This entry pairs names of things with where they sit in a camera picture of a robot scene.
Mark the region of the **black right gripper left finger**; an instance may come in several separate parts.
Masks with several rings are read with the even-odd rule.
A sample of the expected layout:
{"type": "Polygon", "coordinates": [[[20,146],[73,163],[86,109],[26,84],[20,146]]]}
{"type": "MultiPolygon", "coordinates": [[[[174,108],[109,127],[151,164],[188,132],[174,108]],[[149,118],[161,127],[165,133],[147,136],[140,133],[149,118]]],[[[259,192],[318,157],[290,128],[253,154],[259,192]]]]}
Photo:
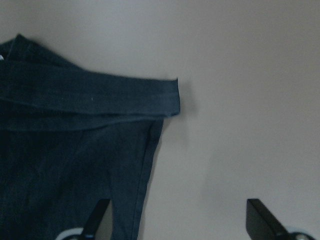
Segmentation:
{"type": "Polygon", "coordinates": [[[82,240],[96,239],[98,229],[102,223],[103,217],[109,207],[109,204],[109,199],[100,199],[96,203],[81,232],[82,240]]]}

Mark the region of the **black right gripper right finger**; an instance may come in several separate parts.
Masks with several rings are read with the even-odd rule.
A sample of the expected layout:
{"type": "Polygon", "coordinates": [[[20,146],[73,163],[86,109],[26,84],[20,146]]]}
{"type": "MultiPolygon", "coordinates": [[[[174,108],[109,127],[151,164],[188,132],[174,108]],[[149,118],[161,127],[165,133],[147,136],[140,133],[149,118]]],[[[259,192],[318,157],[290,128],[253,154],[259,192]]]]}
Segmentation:
{"type": "Polygon", "coordinates": [[[288,240],[289,232],[258,198],[246,201],[245,228],[251,240],[288,240]]]}

